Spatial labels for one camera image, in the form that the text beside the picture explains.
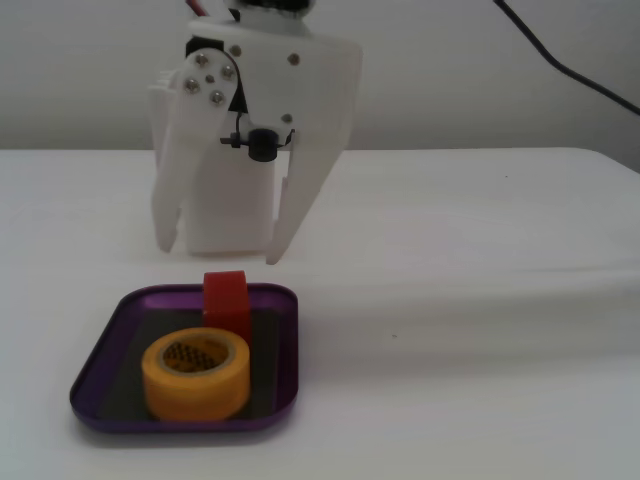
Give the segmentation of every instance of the white tabletop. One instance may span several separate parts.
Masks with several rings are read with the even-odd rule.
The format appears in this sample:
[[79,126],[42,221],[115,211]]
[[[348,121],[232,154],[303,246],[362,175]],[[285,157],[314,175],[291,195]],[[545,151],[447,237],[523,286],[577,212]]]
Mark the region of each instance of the white tabletop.
[[[0,153],[0,476],[640,472],[640,176],[570,149],[348,152],[290,250],[154,243],[150,152]],[[300,394],[254,435],[105,436],[68,392],[121,297],[245,269],[300,299]]]

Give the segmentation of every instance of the robotic arm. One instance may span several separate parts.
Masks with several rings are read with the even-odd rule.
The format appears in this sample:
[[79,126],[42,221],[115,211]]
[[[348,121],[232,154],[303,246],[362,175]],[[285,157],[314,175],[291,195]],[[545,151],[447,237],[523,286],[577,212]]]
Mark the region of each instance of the robotic arm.
[[[181,209],[193,253],[266,251],[277,263],[346,147],[362,63],[351,42],[311,34],[310,0],[227,0],[235,21],[200,17],[180,70],[149,90],[158,175],[156,239]],[[290,145],[273,223],[273,160]]]

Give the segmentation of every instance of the purple tray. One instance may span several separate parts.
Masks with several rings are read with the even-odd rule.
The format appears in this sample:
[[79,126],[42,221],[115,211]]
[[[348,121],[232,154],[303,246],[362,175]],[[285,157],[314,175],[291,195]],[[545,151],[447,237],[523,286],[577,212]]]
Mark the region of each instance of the purple tray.
[[272,415],[223,422],[178,423],[105,420],[98,409],[113,382],[144,313],[150,309],[202,309],[202,285],[164,285],[137,290],[124,297],[73,387],[70,401],[75,415],[89,427],[109,433],[238,432],[260,430],[284,418],[298,395],[298,300],[287,288],[249,284],[251,309],[278,314],[278,360],[275,409]]

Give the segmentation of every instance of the screw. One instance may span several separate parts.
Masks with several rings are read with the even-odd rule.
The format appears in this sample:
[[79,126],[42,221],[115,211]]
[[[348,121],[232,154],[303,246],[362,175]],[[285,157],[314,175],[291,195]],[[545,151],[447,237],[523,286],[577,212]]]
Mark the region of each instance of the screw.
[[222,78],[224,78],[225,80],[233,80],[233,77],[235,76],[236,71],[231,65],[226,65],[222,67],[221,73],[222,73]]
[[209,100],[211,100],[211,103],[213,103],[216,107],[219,107],[224,103],[224,94],[219,90],[214,90],[213,92],[211,92]]
[[296,65],[300,65],[300,55],[298,55],[297,53],[292,53],[291,55],[289,55],[287,60],[289,60],[289,63],[294,67]]
[[196,65],[198,65],[200,68],[206,67],[208,63],[209,59],[204,53],[199,53],[196,55]]
[[184,89],[187,93],[193,95],[200,91],[200,84],[195,78],[187,78],[184,81]]

